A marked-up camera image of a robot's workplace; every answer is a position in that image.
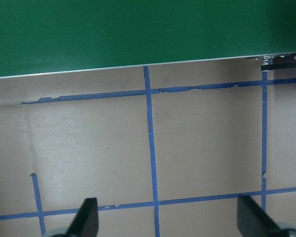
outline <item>green panel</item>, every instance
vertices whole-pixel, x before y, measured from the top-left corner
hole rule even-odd
[[[296,52],[296,0],[0,0],[0,77]]]

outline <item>beige floor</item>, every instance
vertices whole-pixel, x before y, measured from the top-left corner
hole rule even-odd
[[[152,89],[261,80],[261,60],[149,66]],[[296,69],[269,79],[296,77]],[[142,67],[0,79],[0,216],[152,202],[145,95],[21,105],[41,97],[145,90]],[[152,95],[159,200],[261,190],[261,86]],[[296,187],[296,83],[268,86],[267,189]],[[260,196],[255,196],[260,203]],[[296,224],[296,192],[267,195]],[[100,211],[99,237],[153,237],[152,206]],[[74,214],[45,216],[46,230]],[[236,199],[161,205],[161,237],[234,236]],[[1,220],[0,237],[38,237],[38,217]]]

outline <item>metal bracket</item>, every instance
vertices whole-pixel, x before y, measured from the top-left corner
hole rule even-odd
[[[266,55],[263,57],[261,71],[296,68],[296,53]]]

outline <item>blue tape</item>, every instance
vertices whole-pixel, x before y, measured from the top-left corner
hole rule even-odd
[[[44,211],[43,216],[55,216],[55,215],[65,215],[65,214],[76,214],[78,209],[67,209],[67,210],[58,210],[58,211]]]
[[[267,72],[262,72],[262,162],[261,162],[261,207],[266,210],[266,142],[267,142]]]
[[[160,205],[171,205],[171,204],[179,204],[179,203],[230,199],[230,198],[237,198],[239,195],[257,196],[257,195],[261,195],[261,191],[247,192],[247,193],[236,193],[236,194],[212,195],[212,196],[205,196],[205,197],[190,197],[190,198],[173,199],[173,200],[163,200],[163,201],[160,201]]]
[[[128,209],[128,208],[136,208],[136,207],[147,207],[147,206],[154,206],[153,201],[148,202],[138,202],[138,203],[129,203],[129,204],[122,204],[122,205],[109,205],[109,206],[99,206],[99,211],[106,211],[106,210],[118,210],[118,209]]]
[[[11,220],[11,219],[19,219],[19,218],[38,217],[38,216],[39,216],[39,214],[37,212],[12,214],[12,215],[2,215],[2,216],[0,216],[0,221],[2,221],[2,220]]]
[[[46,229],[45,229],[45,224],[44,224],[43,209],[41,206],[41,200],[40,200],[40,195],[39,195],[37,176],[36,176],[36,174],[33,173],[33,174],[31,174],[31,177],[32,177],[32,181],[33,181],[35,201],[36,201],[36,207],[37,207],[37,212],[38,212],[38,217],[39,217],[40,231],[41,231],[41,235],[43,235],[46,233]]]
[[[106,92],[106,93],[96,93],[96,94],[87,94],[87,95],[64,95],[64,96],[59,96],[58,98],[43,97],[37,101],[21,102],[21,105],[51,103],[51,102],[61,102],[61,101],[92,100],[92,99],[103,99],[103,98],[113,98],[113,97],[145,95],[145,94],[146,94],[145,90],[132,90],[132,91]]]
[[[296,78],[275,79],[275,80],[267,81],[268,85],[288,84],[288,83],[296,83]],[[221,88],[258,86],[258,85],[262,85],[261,80],[206,84],[206,85],[199,85],[199,86],[165,87],[165,88],[159,88],[159,89],[151,89],[150,91],[151,91],[151,94],[158,94],[163,92],[188,91],[192,89],[208,90],[208,89],[221,89]],[[61,101],[92,100],[92,99],[103,99],[103,98],[124,97],[124,96],[137,96],[137,95],[145,95],[145,93],[146,93],[145,90],[133,90],[133,91],[95,93],[95,94],[86,94],[86,95],[64,95],[58,98],[43,97],[37,101],[21,102],[21,105],[51,103],[51,102],[61,102]]]
[[[268,80],[268,85],[281,85],[281,84],[291,84],[296,83],[296,78],[291,79],[274,79],[274,80]]]
[[[243,82],[229,82],[218,84],[207,84],[199,86],[177,86],[177,87],[165,87],[159,89],[152,89],[152,94],[158,94],[163,92],[181,92],[193,89],[209,90],[209,89],[221,89],[221,88],[233,88],[233,87],[245,87],[245,86],[258,86],[262,85],[261,80],[243,81]]]
[[[147,66],[144,67],[144,78],[145,78],[145,86],[146,86],[147,123],[148,123],[148,137],[149,137],[149,148],[150,148],[152,195],[153,195],[153,206],[154,206],[154,231],[155,231],[155,237],[160,237],[157,167],[156,167],[153,122],[152,122],[152,100],[151,100],[149,70]]]
[[[284,194],[284,193],[293,193],[293,192],[296,192],[296,187],[267,190],[266,194],[267,195],[273,195],[273,194]],[[210,200],[221,200],[221,199],[237,198],[239,195],[258,196],[258,195],[261,195],[261,191],[246,192],[246,193],[235,193],[235,194],[224,194],[224,195],[213,195],[213,196],[205,196],[205,197],[190,197],[190,198],[182,198],[182,199],[162,200],[162,201],[159,201],[158,203],[159,203],[159,205],[171,205],[171,204],[180,204],[180,203],[189,203],[189,202],[200,202],[200,201],[210,201]],[[154,202],[149,201],[149,202],[122,204],[122,205],[119,205],[119,206],[114,206],[114,205],[99,206],[98,210],[99,211],[105,211],[105,210],[147,207],[147,206],[154,206],[154,204],[155,204]],[[40,215],[42,215],[42,216],[52,216],[52,215],[76,214],[76,213],[78,213],[78,211],[79,211],[79,209],[67,209],[67,210],[57,210],[57,211],[43,211],[42,213],[29,212],[29,213],[21,213],[21,214],[2,215],[2,216],[0,216],[0,220],[39,217]]]
[[[274,190],[267,190],[266,194],[285,194],[285,193],[293,193],[296,192],[296,187],[292,188],[284,188],[284,189],[274,189]]]

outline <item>floor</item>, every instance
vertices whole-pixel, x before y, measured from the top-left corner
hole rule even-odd
[[[0,79],[0,236],[241,236],[236,198],[296,225],[296,69],[242,58]]]

